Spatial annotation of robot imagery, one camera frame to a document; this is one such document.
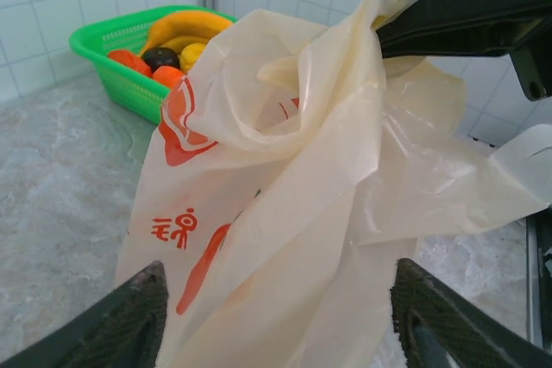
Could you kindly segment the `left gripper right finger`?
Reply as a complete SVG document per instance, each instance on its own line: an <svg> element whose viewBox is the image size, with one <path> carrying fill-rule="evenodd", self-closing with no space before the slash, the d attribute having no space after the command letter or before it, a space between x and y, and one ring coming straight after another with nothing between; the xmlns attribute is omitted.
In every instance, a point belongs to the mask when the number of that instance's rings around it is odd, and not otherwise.
<svg viewBox="0 0 552 368"><path fill-rule="evenodd" d="M411 259L397 262L393 329L407 368L552 368L552 355L513 333Z"/></svg>

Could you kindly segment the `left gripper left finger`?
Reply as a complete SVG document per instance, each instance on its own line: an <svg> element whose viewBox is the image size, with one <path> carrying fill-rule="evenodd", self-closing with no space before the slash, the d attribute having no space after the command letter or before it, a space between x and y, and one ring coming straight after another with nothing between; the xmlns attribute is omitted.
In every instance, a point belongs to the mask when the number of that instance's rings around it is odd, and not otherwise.
<svg viewBox="0 0 552 368"><path fill-rule="evenodd" d="M167 301L164 266L154 261L0 368L154 368Z"/></svg>

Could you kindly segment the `beige printed plastic bag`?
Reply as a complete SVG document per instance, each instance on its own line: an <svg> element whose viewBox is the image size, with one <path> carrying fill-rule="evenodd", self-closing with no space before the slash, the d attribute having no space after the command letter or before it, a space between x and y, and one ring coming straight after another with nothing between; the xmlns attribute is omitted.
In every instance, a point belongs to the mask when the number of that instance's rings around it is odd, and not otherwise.
<svg viewBox="0 0 552 368"><path fill-rule="evenodd" d="M546 208L455 138L459 78L383 58L410 5L333 27L258 9L168 94L116 275L164 266L154 368L368 368L398 259Z"/></svg>

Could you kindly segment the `green plastic basket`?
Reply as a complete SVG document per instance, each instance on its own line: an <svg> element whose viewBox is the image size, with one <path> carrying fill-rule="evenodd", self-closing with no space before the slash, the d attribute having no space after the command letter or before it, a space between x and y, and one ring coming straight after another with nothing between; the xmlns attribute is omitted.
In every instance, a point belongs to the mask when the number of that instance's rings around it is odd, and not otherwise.
<svg viewBox="0 0 552 368"><path fill-rule="evenodd" d="M167 5L117 16L85 25L74 31L69 44L79 56L88 59L112 101L157 125L160 106L169 89L108 57L116 49L138 53L146 43L147 32L160 18L181 10L200 10L194 5Z"/></svg>

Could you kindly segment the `small fake tangerine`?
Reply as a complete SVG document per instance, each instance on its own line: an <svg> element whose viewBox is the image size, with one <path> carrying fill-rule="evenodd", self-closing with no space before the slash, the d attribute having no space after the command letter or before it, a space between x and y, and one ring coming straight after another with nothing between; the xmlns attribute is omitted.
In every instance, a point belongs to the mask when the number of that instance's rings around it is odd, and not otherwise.
<svg viewBox="0 0 552 368"><path fill-rule="evenodd" d="M169 89L174 89L180 86L184 76L179 68L162 65L153 72L152 79Z"/></svg>

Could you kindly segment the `large fake orange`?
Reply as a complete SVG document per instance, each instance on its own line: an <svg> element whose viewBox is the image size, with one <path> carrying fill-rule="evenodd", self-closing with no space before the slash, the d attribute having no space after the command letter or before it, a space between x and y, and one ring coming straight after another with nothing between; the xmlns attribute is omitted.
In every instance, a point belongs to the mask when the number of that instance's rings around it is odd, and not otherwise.
<svg viewBox="0 0 552 368"><path fill-rule="evenodd" d="M115 62L132 69L141 75L151 78L152 70L150 66L138 55L128 49L116 49L108 53L108 57Z"/></svg>

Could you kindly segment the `dark fake mangosteen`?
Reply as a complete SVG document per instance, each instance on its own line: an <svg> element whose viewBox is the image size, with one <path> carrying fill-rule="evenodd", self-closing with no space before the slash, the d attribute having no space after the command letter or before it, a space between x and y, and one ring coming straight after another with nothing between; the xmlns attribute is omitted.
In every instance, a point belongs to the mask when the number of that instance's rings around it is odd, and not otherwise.
<svg viewBox="0 0 552 368"><path fill-rule="evenodd" d="M153 47L146 50L141 59L149 66L152 72L162 66L180 69L179 56L169 47Z"/></svg>

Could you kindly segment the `yellow fake lemon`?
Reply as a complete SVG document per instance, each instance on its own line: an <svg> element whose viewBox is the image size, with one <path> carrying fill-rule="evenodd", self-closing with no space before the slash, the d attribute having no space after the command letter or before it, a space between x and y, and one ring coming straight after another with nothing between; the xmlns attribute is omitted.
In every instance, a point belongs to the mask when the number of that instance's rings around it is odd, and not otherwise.
<svg viewBox="0 0 552 368"><path fill-rule="evenodd" d="M184 73L190 71L190 69L198 61L206 46L207 44L202 42L195 42L186 46L179 55L180 70Z"/></svg>

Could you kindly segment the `yellow fake banana bunch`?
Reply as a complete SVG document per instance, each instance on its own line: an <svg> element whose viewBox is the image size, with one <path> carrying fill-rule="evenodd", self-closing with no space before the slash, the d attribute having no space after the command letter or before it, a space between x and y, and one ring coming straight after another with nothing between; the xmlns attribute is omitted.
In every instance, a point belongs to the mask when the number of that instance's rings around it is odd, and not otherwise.
<svg viewBox="0 0 552 368"><path fill-rule="evenodd" d="M159 47L181 35L191 35L207 40L229 28L233 21L218 14L199 9L185 9L173 12L153 23L147 33L141 53Z"/></svg>

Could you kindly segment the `grey metal floor rail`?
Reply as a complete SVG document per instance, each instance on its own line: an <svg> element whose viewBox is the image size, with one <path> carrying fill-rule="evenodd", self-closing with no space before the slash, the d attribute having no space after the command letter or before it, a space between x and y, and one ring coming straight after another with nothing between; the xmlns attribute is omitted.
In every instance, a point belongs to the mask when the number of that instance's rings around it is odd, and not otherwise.
<svg viewBox="0 0 552 368"><path fill-rule="evenodd" d="M552 208L526 218L527 339L552 355Z"/></svg>

